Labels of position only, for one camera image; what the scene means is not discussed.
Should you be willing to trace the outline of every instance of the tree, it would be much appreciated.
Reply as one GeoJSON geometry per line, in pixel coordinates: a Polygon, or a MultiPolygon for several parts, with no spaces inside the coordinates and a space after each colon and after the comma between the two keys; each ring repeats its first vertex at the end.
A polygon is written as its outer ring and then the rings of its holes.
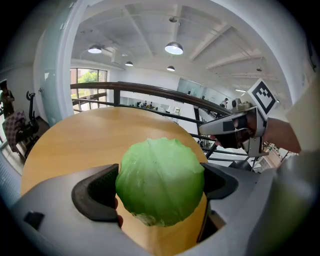
{"type": "Polygon", "coordinates": [[[88,71],[83,76],[78,78],[78,83],[88,83],[88,82],[96,82],[97,81],[97,73],[88,71]]]}

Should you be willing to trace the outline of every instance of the window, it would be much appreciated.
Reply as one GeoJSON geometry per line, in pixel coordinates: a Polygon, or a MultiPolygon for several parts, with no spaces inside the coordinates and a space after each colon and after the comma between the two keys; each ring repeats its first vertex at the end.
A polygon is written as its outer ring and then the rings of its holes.
{"type": "Polygon", "coordinates": [[[107,81],[107,71],[99,70],[99,82],[106,82],[107,81]]]}
{"type": "Polygon", "coordinates": [[[77,77],[78,83],[97,82],[98,70],[78,68],[77,77]]]}
{"type": "Polygon", "coordinates": [[[76,83],[77,83],[77,69],[70,68],[70,84],[76,84],[76,83]]]}
{"type": "MultiPolygon", "coordinates": [[[[106,82],[107,81],[106,70],[99,69],[90,69],[90,68],[70,68],[70,84],[79,84],[79,83],[89,83],[89,82],[106,82]]],[[[106,96],[100,96],[97,98],[95,95],[106,93],[106,89],[71,89],[70,95],[72,99],[81,99],[87,98],[90,100],[96,100],[101,102],[106,102],[106,96]]],[[[98,103],[88,103],[82,102],[73,103],[73,109],[77,110],[90,110],[97,108],[105,108],[106,105],[98,104],[98,103]]]]}

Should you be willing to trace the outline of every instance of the person's arm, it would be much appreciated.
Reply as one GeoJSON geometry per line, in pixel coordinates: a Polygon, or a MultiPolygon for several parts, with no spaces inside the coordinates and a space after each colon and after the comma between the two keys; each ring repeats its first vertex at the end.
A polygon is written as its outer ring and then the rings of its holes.
{"type": "Polygon", "coordinates": [[[4,96],[3,93],[1,94],[1,102],[7,104],[13,101],[14,99],[10,98],[9,96],[4,96]]]}
{"type": "Polygon", "coordinates": [[[290,123],[275,118],[268,118],[263,141],[273,143],[293,153],[300,153],[301,147],[290,123]]]}
{"type": "Polygon", "coordinates": [[[12,95],[11,91],[10,91],[10,98],[12,99],[12,101],[15,101],[15,97],[12,95]]]}

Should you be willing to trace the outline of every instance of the round wooden table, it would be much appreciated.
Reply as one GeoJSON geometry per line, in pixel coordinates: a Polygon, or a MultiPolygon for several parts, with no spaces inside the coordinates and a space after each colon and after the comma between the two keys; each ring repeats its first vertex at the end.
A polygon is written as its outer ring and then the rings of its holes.
{"type": "MultiPolygon", "coordinates": [[[[207,159],[182,127],[159,114],[129,107],[93,109],[70,116],[51,127],[35,144],[23,169],[21,194],[56,176],[87,168],[120,164],[127,149],[147,138],[179,139],[199,162],[207,159]]],[[[133,217],[118,198],[122,230],[157,256],[175,255],[196,245],[206,209],[203,195],[187,219],[170,227],[146,226],[133,217]]]]}

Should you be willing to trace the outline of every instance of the railing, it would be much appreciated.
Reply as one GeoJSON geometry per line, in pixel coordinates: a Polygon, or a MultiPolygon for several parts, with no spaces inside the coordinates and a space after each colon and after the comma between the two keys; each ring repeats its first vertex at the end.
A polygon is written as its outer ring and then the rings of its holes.
{"type": "MultiPolygon", "coordinates": [[[[147,95],[153,95],[153,96],[158,96],[166,99],[171,99],[180,103],[187,103],[191,104],[196,107],[200,107],[203,109],[208,110],[211,113],[215,113],[215,115],[219,114],[222,116],[226,116],[231,114],[231,111],[219,106],[217,104],[214,104],[208,100],[203,100],[179,91],[175,90],[170,90],[166,88],[161,88],[161,87],[156,87],[156,86],[151,86],[151,85],[146,85],[146,84],[138,84],[138,83],[128,83],[128,82],[86,82],[86,83],[74,83],[70,85],[71,89],[109,89],[113,90],[113,102],[107,102],[107,101],[99,101],[100,97],[107,96],[105,92],[103,93],[97,93],[94,95],[90,95],[87,97],[83,98],[73,98],[72,102],[73,105],[77,104],[85,104],[85,103],[97,103],[98,105],[109,105],[109,106],[114,106],[114,107],[126,107],[126,108],[134,108],[134,109],[141,109],[145,111],[150,111],[157,113],[159,115],[165,116],[165,117],[171,117],[179,120],[184,120],[192,123],[196,123],[197,126],[204,124],[204,122],[180,115],[175,115],[171,113],[166,113],[166,112],[160,112],[148,108],[140,108],[136,106],[129,106],[129,105],[124,105],[120,104],[120,91],[127,91],[127,92],[134,92],[134,93],[141,93],[141,94],[147,94],[147,95]]],[[[74,109],[77,112],[82,112],[80,109],[74,109]]],[[[190,133],[190,135],[194,138],[198,138],[201,140],[207,140],[207,141],[215,141],[215,139],[210,139],[208,136],[202,136],[198,134],[193,134],[190,133]]],[[[209,160],[219,160],[220,158],[210,158],[211,154],[213,152],[216,153],[223,153],[223,154],[228,154],[228,155],[236,155],[236,156],[247,156],[247,154],[242,154],[242,153],[235,153],[235,152],[229,152],[229,151],[221,151],[217,150],[217,145],[213,143],[211,148],[205,148],[202,147],[202,150],[206,153],[206,157],[209,160]]],[[[237,161],[238,159],[223,159],[219,161],[237,161]]]]}

